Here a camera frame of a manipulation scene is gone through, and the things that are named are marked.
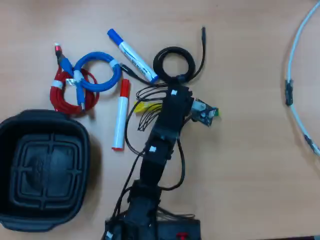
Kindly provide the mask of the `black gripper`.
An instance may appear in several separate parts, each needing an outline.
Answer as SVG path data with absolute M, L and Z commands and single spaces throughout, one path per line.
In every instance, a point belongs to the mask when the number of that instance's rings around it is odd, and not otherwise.
M 165 91 L 166 96 L 156 120 L 156 129 L 160 131 L 180 131 L 189 114 L 194 98 L 186 86 L 172 86 Z

